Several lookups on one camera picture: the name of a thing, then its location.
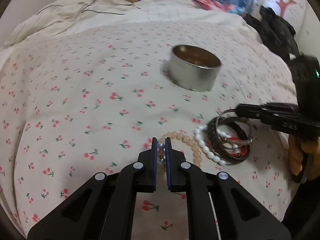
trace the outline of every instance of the blue bead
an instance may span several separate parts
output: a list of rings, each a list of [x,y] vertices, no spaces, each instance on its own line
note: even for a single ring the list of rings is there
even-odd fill
[[[164,143],[158,143],[158,149],[163,150],[165,147]]]

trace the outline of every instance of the silver screw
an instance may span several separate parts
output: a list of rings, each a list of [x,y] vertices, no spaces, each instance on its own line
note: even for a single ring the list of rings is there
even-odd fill
[[[100,173],[97,173],[96,176],[94,176],[94,178],[96,180],[103,180],[106,176],[104,175],[104,173],[100,172]]]
[[[220,172],[219,173],[219,178],[220,179],[227,179],[229,177],[228,173],[225,172]]]
[[[184,163],[181,163],[181,167],[184,168],[184,169],[189,169],[191,167],[191,164],[187,163],[187,162],[184,162]]]
[[[134,164],[133,164],[133,167],[134,167],[135,169],[141,169],[141,168],[143,167],[143,163],[134,163]]]

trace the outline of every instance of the round silver container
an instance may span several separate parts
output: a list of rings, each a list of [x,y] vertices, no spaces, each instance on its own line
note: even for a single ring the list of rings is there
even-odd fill
[[[191,45],[173,47],[168,65],[174,83],[198,92],[212,88],[221,68],[214,54]]]

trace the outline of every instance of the human hand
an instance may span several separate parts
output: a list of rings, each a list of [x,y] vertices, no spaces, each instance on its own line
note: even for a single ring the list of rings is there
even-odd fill
[[[294,175],[302,171],[303,152],[313,154],[313,164],[308,174],[308,179],[313,180],[320,176],[320,137],[315,141],[302,141],[300,138],[290,135],[289,139],[289,168]]]

